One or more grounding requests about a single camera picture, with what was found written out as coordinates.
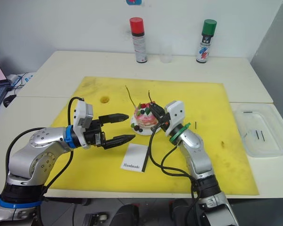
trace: yellow cutting board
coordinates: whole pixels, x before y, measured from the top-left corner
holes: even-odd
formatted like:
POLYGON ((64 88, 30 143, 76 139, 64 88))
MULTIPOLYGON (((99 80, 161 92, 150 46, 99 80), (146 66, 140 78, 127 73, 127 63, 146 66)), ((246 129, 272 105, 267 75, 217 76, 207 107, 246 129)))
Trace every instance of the yellow cutting board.
MULTIPOLYGON (((100 115, 112 113, 124 113, 131 117, 134 107, 125 85, 129 88, 136 105, 149 102, 148 90, 150 90, 152 100, 162 107, 173 100, 183 101, 186 112, 184 124, 190 122, 190 129, 202 137, 221 189, 226 194, 258 194, 222 84, 85 77, 73 96, 83 97, 87 103, 93 105, 94 119, 100 115), (100 102, 104 96, 109 97, 107 103, 100 102)), ((67 106, 62 109, 52 126, 67 126, 67 106)), ((134 134, 130 128, 130 119, 119 123, 104 124, 102 130, 106 133, 106 139, 122 134, 134 134)), ((149 136, 136 135, 131 143, 148 145, 149 138, 149 136)), ((154 159, 161 162, 163 156, 173 147, 164 132, 158 132, 152 144, 154 159)), ((52 188, 111 192, 190 193, 191 184, 188 179, 163 174, 150 159, 144 173, 120 169, 127 148, 128 143, 107 150, 94 146, 90 149, 75 149, 72 163, 52 185, 52 188)), ((68 158, 69 153, 58 158, 49 180, 63 168, 68 158)), ((179 148, 167 158, 165 165, 188 171, 179 148)))

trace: white table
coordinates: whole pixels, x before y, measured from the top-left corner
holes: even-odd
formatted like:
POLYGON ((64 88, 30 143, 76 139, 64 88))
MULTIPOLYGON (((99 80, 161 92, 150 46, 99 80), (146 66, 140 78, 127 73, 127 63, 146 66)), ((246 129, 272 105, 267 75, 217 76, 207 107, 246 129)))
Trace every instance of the white table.
MULTIPOLYGON (((0 193, 4 186, 5 153, 9 143, 26 129, 50 126, 84 76, 141 78, 145 73, 146 79, 221 82, 225 85, 233 109, 239 105, 238 102, 272 103, 271 97, 246 59, 211 57, 207 64, 194 62, 195 58, 190 56, 174 57, 169 64, 161 63, 159 56, 150 56, 148 63, 138 64, 135 63, 133 54, 68 51, 54 53, 0 116, 0 193)), ((29 136, 26 135, 20 139, 15 144, 13 152, 23 147, 29 136)), ((260 195, 228 195, 227 197, 283 197, 283 156, 274 158, 248 156, 248 159, 260 195)), ((47 196, 190 197, 188 194, 111 193, 56 189, 50 189, 47 196)))
MULTIPOLYGON (((24 76, 24 75, 29 76, 29 77, 32 77, 32 76, 34 75, 34 72, 24 73, 24 74, 18 74, 18 76, 24 76)), ((25 81, 24 78, 23 78, 23 80, 18 81, 18 83, 16 84, 15 87, 17 88, 17 86, 19 86, 20 84, 22 84, 21 86, 23 87, 27 82, 28 82, 28 81, 25 81)), ((17 94, 17 95, 18 95, 18 92, 20 91, 20 89, 21 89, 21 87, 20 87, 19 89, 13 89, 13 90, 7 92, 4 98, 7 98, 7 97, 9 97, 10 95, 14 95, 14 94, 17 94)), ((3 112, 5 111, 5 109, 6 109, 6 107, 3 105, 3 101, 2 101, 2 103, 0 104, 0 115, 3 114, 3 112)))

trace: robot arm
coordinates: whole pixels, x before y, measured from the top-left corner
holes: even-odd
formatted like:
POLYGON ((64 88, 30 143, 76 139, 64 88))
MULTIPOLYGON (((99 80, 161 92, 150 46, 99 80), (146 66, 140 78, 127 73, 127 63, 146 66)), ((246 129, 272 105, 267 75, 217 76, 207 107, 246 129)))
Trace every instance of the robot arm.
POLYGON ((104 123, 121 122, 128 119, 128 115, 110 114, 97 120, 92 118, 92 105, 78 101, 73 125, 37 131, 25 147, 10 157, 9 173, 0 195, 0 222, 31 219, 36 215, 44 183, 60 155, 81 146, 89 148, 94 145, 108 149, 135 137, 120 135, 106 140, 105 133, 101 131, 104 123))
POLYGON ((191 176, 196 179, 196 188, 201 191, 199 205, 203 214, 200 221, 204 226, 238 226, 238 221, 225 194, 220 190, 211 160, 205 152, 201 137, 183 125, 184 105, 182 101, 173 101, 165 109, 151 103, 150 110, 162 124, 170 142, 178 145, 185 156, 191 176))

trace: black cable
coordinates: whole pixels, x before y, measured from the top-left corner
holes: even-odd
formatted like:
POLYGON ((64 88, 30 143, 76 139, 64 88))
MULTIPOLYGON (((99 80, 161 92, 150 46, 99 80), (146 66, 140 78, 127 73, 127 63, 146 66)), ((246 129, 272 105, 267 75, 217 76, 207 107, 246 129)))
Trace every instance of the black cable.
POLYGON ((41 217, 41 205, 37 206, 37 221, 40 226, 44 226, 42 217, 41 217))
POLYGON ((72 217, 71 217, 72 226, 75 226, 75 210, 76 210, 76 207, 77 207, 77 204, 74 205, 74 209, 72 211, 72 217))
POLYGON ((201 190, 198 192, 198 194, 197 194, 197 198, 196 199, 194 199, 194 192, 193 192, 194 190, 192 189, 192 203, 191 203, 191 205, 190 205, 190 207, 188 208, 188 210, 186 211, 186 213, 185 213, 185 215, 184 215, 184 223, 185 223, 185 226, 188 226, 188 215, 189 215, 189 213, 190 213, 190 211, 191 211, 191 209, 195 206, 195 204, 198 202, 198 200, 199 200, 199 198, 201 197, 201 190))
POLYGON ((15 86, 14 87, 16 87, 16 88, 13 88, 15 91, 14 91, 14 95, 16 95, 16 89, 17 88, 19 88, 20 86, 22 86, 22 79, 23 79, 23 77, 24 77, 24 75, 26 75, 28 72, 26 72, 26 73, 24 73, 22 76, 21 76, 21 84, 20 85, 18 85, 18 86, 16 86, 17 84, 18 84, 18 82, 15 84, 15 86))
POLYGON ((69 103, 68 103, 68 109, 67 109, 67 119, 68 119, 68 126, 71 125, 71 121, 70 121, 70 110, 71 110, 71 104, 74 100, 84 100, 83 98, 80 97, 73 97, 70 99, 69 103))
MULTIPOLYGON (((71 121, 70 121, 70 110, 71 110, 71 104, 74 100, 83 100, 83 98, 80 98, 80 97, 73 97, 70 99, 69 103, 68 103, 68 110, 67 110, 67 121, 68 121, 68 125, 71 125, 71 121)), ((49 189, 49 187, 56 181, 56 179, 61 176, 61 174, 67 169, 67 167, 70 165, 72 159, 74 157, 74 152, 71 151, 70 152, 70 156, 69 156, 69 160, 68 162, 66 163, 66 165, 63 167, 63 169, 45 186, 45 188, 43 189, 42 191, 42 194, 41 194, 41 197, 47 193, 47 190, 49 189)))
POLYGON ((16 87, 16 88, 12 88, 10 91, 14 90, 14 89, 22 89, 23 87, 16 87))
POLYGON ((153 162, 154 165, 156 165, 157 167, 161 168, 163 170, 163 172, 169 176, 174 176, 174 177, 188 177, 190 180, 195 180, 191 175, 189 175, 187 172, 185 172, 184 170, 182 169, 178 169, 178 168, 174 168, 174 167, 167 167, 167 166, 162 166, 160 164, 158 164, 154 159, 153 159, 153 156, 152 156, 152 152, 151 152, 151 146, 152 146, 152 141, 153 141, 153 138, 154 138, 154 135, 155 135, 155 132, 156 130, 158 129, 158 127, 160 127, 162 124, 157 124, 154 129, 153 129, 153 132, 151 134, 151 137, 150 137, 150 140, 149 140, 149 145, 148 145, 148 153, 149 153, 149 157, 151 159, 151 161, 153 162), (181 172, 182 174, 175 174, 175 173, 169 173, 169 172, 166 172, 164 170, 174 170, 174 171, 179 171, 181 172))
POLYGON ((20 137, 22 137, 23 135, 25 135, 26 133, 32 132, 32 131, 36 131, 36 130, 41 130, 44 127, 37 127, 37 128, 33 128, 33 129, 28 129, 22 133, 20 133, 9 145, 8 150, 6 151, 6 156, 5 156, 5 173, 6 173, 6 177, 8 176, 8 172, 9 172, 9 157, 10 157, 10 152, 11 149, 13 148, 14 144, 17 142, 17 140, 20 139, 20 137))
POLYGON ((194 177, 192 177, 191 175, 189 175, 187 172, 185 172, 184 170, 182 169, 178 169, 178 168, 173 168, 173 167, 166 167, 164 166, 164 162, 166 160, 166 158, 177 148, 177 146, 175 146, 171 151, 169 151, 165 156, 164 158, 162 159, 161 161, 161 164, 159 165, 157 162, 155 162, 155 160, 153 159, 152 157, 152 153, 151 153, 151 146, 152 146, 152 141, 153 141, 153 138, 154 138, 154 135, 155 135, 155 132, 156 130, 158 129, 158 127, 160 127, 162 124, 157 124, 154 128, 153 128, 153 131, 152 131, 152 134, 151 134, 151 137, 150 137, 150 140, 149 140, 149 146, 148 146, 148 152, 149 152, 149 157, 151 159, 151 161, 153 162, 154 165, 158 166, 161 168, 161 171, 169 176, 175 176, 175 177, 187 177, 190 179, 191 181, 191 196, 192 196, 192 203, 191 205, 189 206, 188 210, 186 211, 185 213, 185 216, 184 216, 184 221, 185 221, 185 226, 188 226, 188 215, 191 211, 191 209, 194 209, 194 218, 195 218, 195 223, 196 223, 196 226, 198 226, 198 219, 197 219, 197 212, 196 212, 196 207, 195 207, 195 204, 197 203, 197 201, 199 200, 200 196, 201 196, 201 191, 198 193, 197 195, 197 198, 195 199, 194 197, 194 185, 195 185, 195 182, 196 182, 196 179, 194 177), (169 173, 167 171, 165 171, 165 169, 167 170, 175 170, 175 171, 179 171, 181 172, 182 174, 174 174, 174 173, 169 173))

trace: plastic tray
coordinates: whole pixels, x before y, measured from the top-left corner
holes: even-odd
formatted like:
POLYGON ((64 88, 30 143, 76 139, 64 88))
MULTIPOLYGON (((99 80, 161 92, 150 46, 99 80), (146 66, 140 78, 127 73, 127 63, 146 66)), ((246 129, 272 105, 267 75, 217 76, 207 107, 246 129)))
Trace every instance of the plastic tray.
POLYGON ((248 155, 283 155, 283 119, 273 104, 241 104, 234 115, 248 155))

